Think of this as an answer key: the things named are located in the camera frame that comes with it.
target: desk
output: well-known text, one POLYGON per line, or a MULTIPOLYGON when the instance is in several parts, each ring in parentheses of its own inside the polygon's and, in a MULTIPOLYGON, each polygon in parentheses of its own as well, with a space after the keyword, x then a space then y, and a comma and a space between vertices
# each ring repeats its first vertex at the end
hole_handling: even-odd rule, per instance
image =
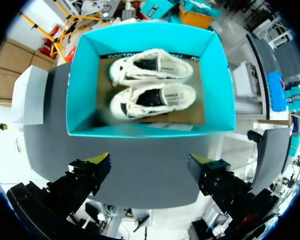
POLYGON ((118 207, 158 209, 193 203, 199 188, 188 172, 189 153, 207 156, 212 136, 123 139, 69 136, 66 94, 70 63, 49 71, 44 124, 24 126, 31 167, 53 182, 68 163, 110 153, 112 169, 92 199, 118 207))

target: orange container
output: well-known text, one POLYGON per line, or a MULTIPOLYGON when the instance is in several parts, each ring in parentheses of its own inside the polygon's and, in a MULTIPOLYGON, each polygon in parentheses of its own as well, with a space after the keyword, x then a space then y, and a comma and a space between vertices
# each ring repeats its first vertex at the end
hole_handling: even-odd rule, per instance
POLYGON ((185 25, 207 29, 214 18, 200 13, 186 11, 184 6, 179 4, 179 19, 185 25))

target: white sneaker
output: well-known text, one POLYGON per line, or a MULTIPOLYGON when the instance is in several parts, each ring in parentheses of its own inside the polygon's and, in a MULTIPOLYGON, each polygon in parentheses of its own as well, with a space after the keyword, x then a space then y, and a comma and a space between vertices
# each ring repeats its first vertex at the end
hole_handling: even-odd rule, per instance
POLYGON ((193 87, 182 83, 141 84, 131 86, 113 97, 112 115, 121 120, 136 120, 191 106, 196 100, 193 87))
POLYGON ((110 67, 112 84, 183 83, 193 74, 192 66, 163 49, 150 49, 115 61, 110 67))

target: yellow stand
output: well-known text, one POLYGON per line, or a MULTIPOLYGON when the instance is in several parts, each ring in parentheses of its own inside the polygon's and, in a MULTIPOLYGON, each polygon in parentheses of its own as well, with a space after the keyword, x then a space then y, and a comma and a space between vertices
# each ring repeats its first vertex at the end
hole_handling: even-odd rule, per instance
POLYGON ((61 53, 61 50, 64 50, 65 47, 61 45, 61 42, 64 38, 71 36, 73 34, 76 33, 80 33, 83 31, 87 31, 87 30, 91 30, 90 27, 85 28, 85 29, 81 29, 81 30, 77 30, 77 31, 73 31, 70 33, 67 33, 66 27, 67 27, 67 23, 68 21, 70 21, 72 24, 71 26, 68 28, 68 30, 73 26, 73 24, 75 24, 76 22, 78 22, 78 19, 92 19, 92 20, 96 20, 99 21, 100 18, 98 17, 92 17, 92 16, 78 16, 78 15, 69 15, 66 10, 60 5, 59 2, 57 2, 56 0, 54 1, 55 4, 61 9, 61 11, 66 15, 66 19, 62 28, 62 33, 61 36, 59 38, 53 38, 52 36, 50 36, 48 33, 46 33, 41 27, 39 27, 37 24, 35 24, 33 21, 31 21, 30 18, 28 18, 26 15, 24 15, 22 12, 19 12, 19 15, 21 17, 23 17, 25 20, 27 20, 29 23, 31 23, 33 25, 34 28, 36 28, 40 33, 42 33, 47 39, 49 39, 53 44, 51 46, 51 50, 50 50, 50 57, 52 57, 53 55, 55 55, 56 53, 58 53, 60 55, 60 57, 62 58, 62 60, 66 63, 66 59, 64 57, 64 55, 61 53))

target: white box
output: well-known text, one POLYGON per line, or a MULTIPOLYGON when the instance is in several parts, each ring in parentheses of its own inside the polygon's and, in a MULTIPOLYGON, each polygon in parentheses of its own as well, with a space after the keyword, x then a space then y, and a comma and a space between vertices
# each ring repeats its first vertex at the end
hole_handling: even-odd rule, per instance
POLYGON ((48 72, 31 65, 15 81, 12 94, 12 122, 24 125, 44 123, 44 102, 48 72))
POLYGON ((247 61, 243 61, 233 71, 233 81, 236 95, 239 97, 257 98, 258 79, 252 75, 253 66, 247 61))

